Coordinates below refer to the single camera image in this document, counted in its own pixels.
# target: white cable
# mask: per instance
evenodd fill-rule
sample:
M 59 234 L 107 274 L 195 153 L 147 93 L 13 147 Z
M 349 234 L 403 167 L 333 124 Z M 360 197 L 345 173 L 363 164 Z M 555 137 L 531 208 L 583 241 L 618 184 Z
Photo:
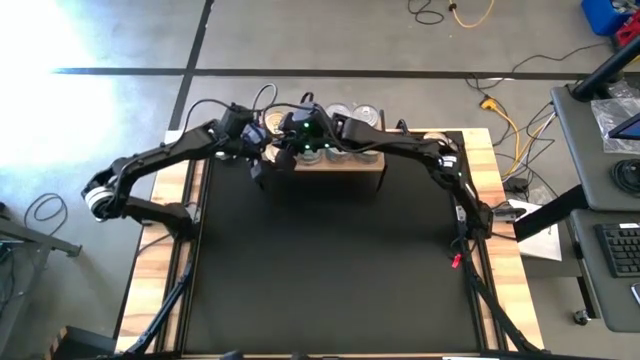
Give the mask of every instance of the white cable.
M 540 137 L 540 135 L 542 135 L 542 133 L 547 129 L 547 127 L 549 127 L 549 124 L 551 124 L 551 120 L 553 120 L 555 117 L 556 117 L 556 113 L 555 112 L 552 113 L 549 116 L 547 121 L 544 123 L 544 126 L 542 127 L 542 130 L 540 130 L 538 135 L 536 135 L 536 139 L 538 139 Z M 513 172 L 509 176 L 507 176 L 506 179 L 502 180 L 503 184 L 505 182 L 507 182 L 507 180 L 511 179 L 516 174 L 516 171 L 518 170 L 518 168 L 520 168 L 520 165 L 522 165 L 525 162 L 525 160 L 527 160 L 527 158 L 529 157 L 529 154 L 531 154 L 531 152 L 527 151 L 527 154 L 525 156 L 523 156 L 522 159 L 520 159 L 520 161 L 518 162 L 518 165 L 516 165 L 516 168 L 513 169 Z

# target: red object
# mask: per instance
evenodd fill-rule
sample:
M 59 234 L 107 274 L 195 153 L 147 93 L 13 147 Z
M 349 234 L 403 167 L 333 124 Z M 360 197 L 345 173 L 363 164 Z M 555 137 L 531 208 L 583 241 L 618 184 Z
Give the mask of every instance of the red object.
M 616 40 L 618 46 L 623 47 L 631 42 L 638 34 L 640 34 L 640 11 L 636 11 L 633 16 L 622 25 L 620 30 L 616 31 Z
M 454 269 L 455 269 L 455 268 L 457 268 L 457 267 L 458 267 L 458 265 L 460 265 L 460 258 L 462 258 L 462 255 L 460 255 L 460 254 L 456 254 L 456 256 L 454 256 L 454 258 L 453 258 L 453 264 L 451 264 L 451 267 L 452 267 L 452 268 L 454 268 Z

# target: red clip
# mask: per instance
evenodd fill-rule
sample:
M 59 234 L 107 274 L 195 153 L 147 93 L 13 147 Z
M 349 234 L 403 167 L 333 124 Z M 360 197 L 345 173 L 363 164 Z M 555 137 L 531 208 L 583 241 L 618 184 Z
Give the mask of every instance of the red clip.
M 462 255 L 460 254 L 456 254 L 456 256 L 453 257 L 453 263 L 451 264 L 452 268 L 455 269 L 460 265 L 460 258 L 462 258 Z

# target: caster wheel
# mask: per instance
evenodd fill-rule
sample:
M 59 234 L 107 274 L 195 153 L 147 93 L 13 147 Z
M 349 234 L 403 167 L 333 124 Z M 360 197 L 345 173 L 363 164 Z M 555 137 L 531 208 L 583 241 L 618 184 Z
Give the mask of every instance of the caster wheel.
M 573 322 L 580 326 L 585 326 L 591 321 L 591 318 L 587 314 L 587 310 L 579 310 L 573 313 Z

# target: wooden table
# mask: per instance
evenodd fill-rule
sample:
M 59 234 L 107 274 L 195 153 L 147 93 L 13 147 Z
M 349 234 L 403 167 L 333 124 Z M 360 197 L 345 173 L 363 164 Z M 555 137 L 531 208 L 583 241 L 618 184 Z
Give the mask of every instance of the wooden table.
M 480 198 L 495 206 L 505 200 L 504 191 L 498 165 L 496 163 L 491 138 L 487 129 L 446 129 L 462 131 L 467 149 L 469 165 L 471 167 L 473 182 L 478 190 Z M 415 129 L 415 131 L 434 131 Z M 187 173 L 187 162 L 174 165 L 158 172 L 151 200 L 157 203 L 169 203 L 182 201 L 182 193 Z M 199 180 L 203 171 L 203 162 L 198 162 L 194 176 L 191 201 L 198 199 L 200 192 Z M 506 223 L 495 223 L 495 233 L 514 236 L 513 227 Z M 140 246 L 153 241 L 166 232 L 161 225 L 153 225 L 145 228 L 142 234 Z M 185 262 L 186 248 L 184 244 L 181 251 L 181 262 Z M 126 350 L 138 336 L 145 330 L 162 304 L 169 259 L 171 258 L 173 244 L 171 239 L 156 244 L 142 253 L 135 264 L 133 278 L 127 294 L 127 302 L 118 336 L 117 350 Z M 498 294 L 498 301 L 514 324 L 522 331 L 527 339 L 539 348 L 543 348 L 542 336 L 538 327 L 527 278 L 525 277 L 520 250 L 517 242 L 498 237 L 487 240 L 487 249 L 491 262 L 491 270 Z M 481 272 L 477 251 L 474 252 L 476 269 Z M 487 333 L 489 347 L 497 348 L 496 336 L 493 330 L 491 313 L 484 302 L 481 302 L 481 312 L 484 328 Z M 171 350 L 175 337 L 177 311 L 172 313 L 169 319 L 165 350 Z

